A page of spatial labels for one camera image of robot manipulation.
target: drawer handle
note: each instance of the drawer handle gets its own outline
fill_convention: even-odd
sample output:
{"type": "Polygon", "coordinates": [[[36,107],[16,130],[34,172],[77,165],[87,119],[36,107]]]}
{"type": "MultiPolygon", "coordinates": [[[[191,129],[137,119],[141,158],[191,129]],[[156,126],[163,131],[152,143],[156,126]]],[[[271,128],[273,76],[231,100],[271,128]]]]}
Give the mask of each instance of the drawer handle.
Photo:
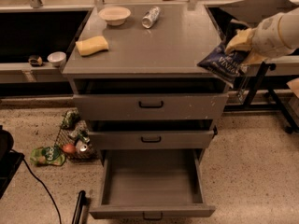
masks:
{"type": "Polygon", "coordinates": [[[161,136],[158,137],[141,137],[143,143],[160,143],[162,140],[161,136]]]}
{"type": "Polygon", "coordinates": [[[142,213],[143,219],[144,220],[162,220],[163,219],[163,212],[161,212],[159,217],[146,217],[146,214],[143,212],[142,213]]]}
{"type": "Polygon", "coordinates": [[[163,105],[164,105],[163,101],[160,101],[159,103],[144,103],[142,101],[139,101],[140,108],[162,108],[163,105]]]}

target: wire basket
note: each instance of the wire basket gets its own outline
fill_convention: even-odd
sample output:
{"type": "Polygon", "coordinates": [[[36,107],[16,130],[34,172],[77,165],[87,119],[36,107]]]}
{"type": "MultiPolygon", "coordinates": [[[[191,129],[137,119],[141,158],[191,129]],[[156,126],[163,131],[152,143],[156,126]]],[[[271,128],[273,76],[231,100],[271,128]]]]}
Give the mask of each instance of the wire basket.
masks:
{"type": "Polygon", "coordinates": [[[77,151],[74,154],[64,152],[65,156],[71,161],[89,161],[89,160],[98,159],[97,153],[90,142],[86,143],[84,148],[80,148],[78,147],[79,139],[71,138],[71,133],[75,131],[76,128],[79,127],[81,127],[82,129],[86,129],[86,123],[84,120],[78,121],[74,129],[60,128],[58,135],[56,137],[55,145],[60,147],[61,150],[63,150],[63,146],[66,144],[73,144],[74,146],[76,146],[77,151]]]}

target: drawer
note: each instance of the drawer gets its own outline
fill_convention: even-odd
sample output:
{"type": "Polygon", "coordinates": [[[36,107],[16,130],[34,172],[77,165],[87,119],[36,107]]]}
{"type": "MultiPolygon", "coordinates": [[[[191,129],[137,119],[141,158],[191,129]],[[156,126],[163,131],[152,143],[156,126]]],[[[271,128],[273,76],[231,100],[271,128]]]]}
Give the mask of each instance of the drawer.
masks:
{"type": "Polygon", "coordinates": [[[110,150],[93,218],[210,217],[192,149],[110,150]]]}
{"type": "Polygon", "coordinates": [[[89,136],[104,149],[207,148],[214,132],[211,120],[153,120],[99,122],[89,136]]]}
{"type": "Polygon", "coordinates": [[[85,120],[217,119],[227,94],[75,95],[85,120]]]}
{"type": "Polygon", "coordinates": [[[223,93],[226,84],[216,77],[76,78],[79,94],[223,93]]]}

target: gray drawer cabinet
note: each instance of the gray drawer cabinet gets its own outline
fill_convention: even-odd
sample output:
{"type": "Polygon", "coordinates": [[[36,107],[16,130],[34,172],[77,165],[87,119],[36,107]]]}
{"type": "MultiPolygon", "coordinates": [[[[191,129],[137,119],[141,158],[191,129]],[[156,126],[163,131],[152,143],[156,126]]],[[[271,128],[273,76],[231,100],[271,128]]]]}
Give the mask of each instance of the gray drawer cabinet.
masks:
{"type": "Polygon", "coordinates": [[[94,11],[82,33],[85,39],[102,32],[109,52],[83,58],[74,49],[63,71],[105,170],[100,203],[90,212],[94,218],[210,217],[215,207],[206,204],[199,165],[228,88],[196,66],[210,49],[195,38],[217,43],[217,31],[202,6],[188,11],[182,3],[161,5],[161,21],[145,33],[137,21],[150,5],[124,6],[133,15],[120,28],[106,26],[94,11]],[[171,55],[161,52],[169,51],[173,33],[181,42],[170,46],[171,55]]]}

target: blue snack bag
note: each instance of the blue snack bag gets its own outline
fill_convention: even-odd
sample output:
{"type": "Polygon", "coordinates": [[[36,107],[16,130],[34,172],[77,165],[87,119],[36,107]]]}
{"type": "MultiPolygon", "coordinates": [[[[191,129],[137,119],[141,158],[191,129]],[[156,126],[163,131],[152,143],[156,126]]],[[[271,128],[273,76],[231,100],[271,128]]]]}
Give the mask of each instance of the blue snack bag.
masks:
{"type": "Polygon", "coordinates": [[[224,40],[197,65],[211,71],[232,88],[235,78],[239,76],[240,64],[247,58],[249,53],[236,50],[227,55],[225,54],[225,48],[229,41],[237,34],[237,30],[247,28],[248,26],[245,24],[231,20],[227,27],[224,40]]]}

